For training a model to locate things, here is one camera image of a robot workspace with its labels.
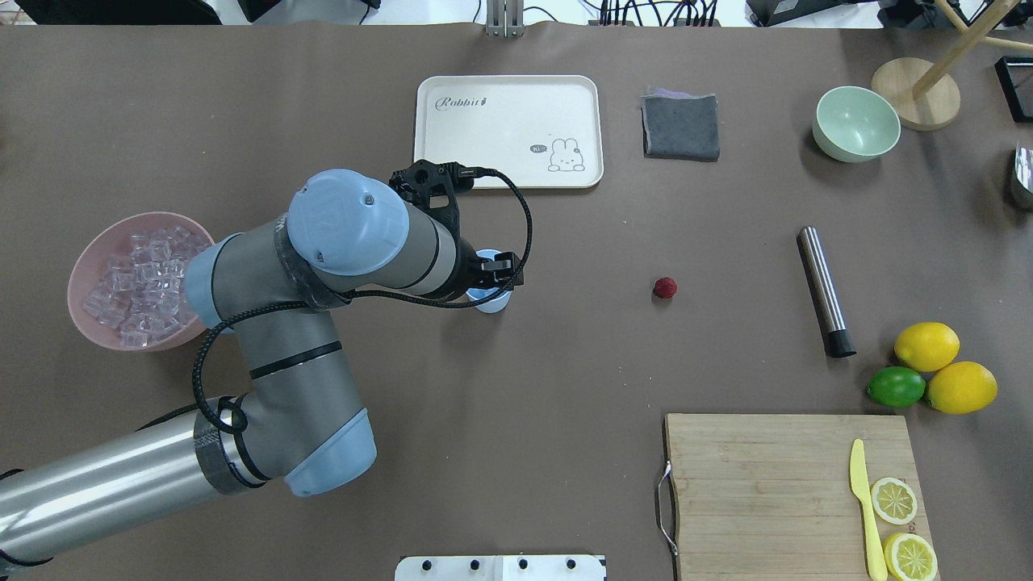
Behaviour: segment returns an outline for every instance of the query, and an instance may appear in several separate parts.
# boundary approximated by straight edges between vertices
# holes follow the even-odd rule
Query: green bowl
[[[901,136],[893,105],[863,87],[837,87],[822,95],[811,128],[821,151],[850,163],[875,159]]]

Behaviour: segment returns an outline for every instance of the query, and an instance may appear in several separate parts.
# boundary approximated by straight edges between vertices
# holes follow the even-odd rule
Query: lemon
[[[918,514],[918,499],[906,482],[884,478],[872,486],[872,508],[890,524],[907,524]]]
[[[917,534],[890,534],[882,554],[886,557],[886,569],[901,581],[932,581],[936,578],[936,553],[929,541]]]
[[[904,365],[922,373],[946,367],[958,357],[961,348],[958,334],[942,323],[912,325],[894,343],[897,358]]]
[[[926,390],[926,399],[933,407],[946,414],[968,414],[990,405],[997,397],[997,379],[989,369],[961,361],[948,365],[933,375]]]

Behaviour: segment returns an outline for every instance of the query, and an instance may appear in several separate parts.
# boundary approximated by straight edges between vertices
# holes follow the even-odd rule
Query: lemon slice
[[[933,581],[936,578],[936,553],[929,541],[917,534],[890,534],[883,555],[889,573],[901,581]]]
[[[904,481],[884,478],[872,486],[872,508],[890,524],[907,524],[918,513],[918,499]]]

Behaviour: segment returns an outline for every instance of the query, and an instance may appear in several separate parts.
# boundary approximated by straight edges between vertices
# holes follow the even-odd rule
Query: round wooden base
[[[914,84],[932,66],[929,61],[905,57],[885,63],[872,77],[872,90],[894,105],[905,127],[918,131],[941,129],[961,111],[962,94],[949,74],[917,99],[911,95]]]

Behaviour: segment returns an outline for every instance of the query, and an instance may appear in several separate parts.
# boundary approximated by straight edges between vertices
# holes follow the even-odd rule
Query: pink bowl
[[[87,339],[102,347],[117,351],[160,351],[178,347],[205,332],[205,324],[195,314],[186,322],[186,326],[169,337],[142,348],[122,346],[122,338],[117,329],[109,329],[97,323],[90,313],[83,310],[83,301],[90,295],[93,287],[107,271],[107,257],[112,254],[129,253],[129,235],[137,232],[151,232],[158,228],[169,228],[179,224],[192,234],[204,237],[209,244],[215,244],[212,236],[197,222],[186,216],[171,212],[147,212],[129,216],[107,227],[93,239],[71,269],[68,277],[68,314],[75,328]]]

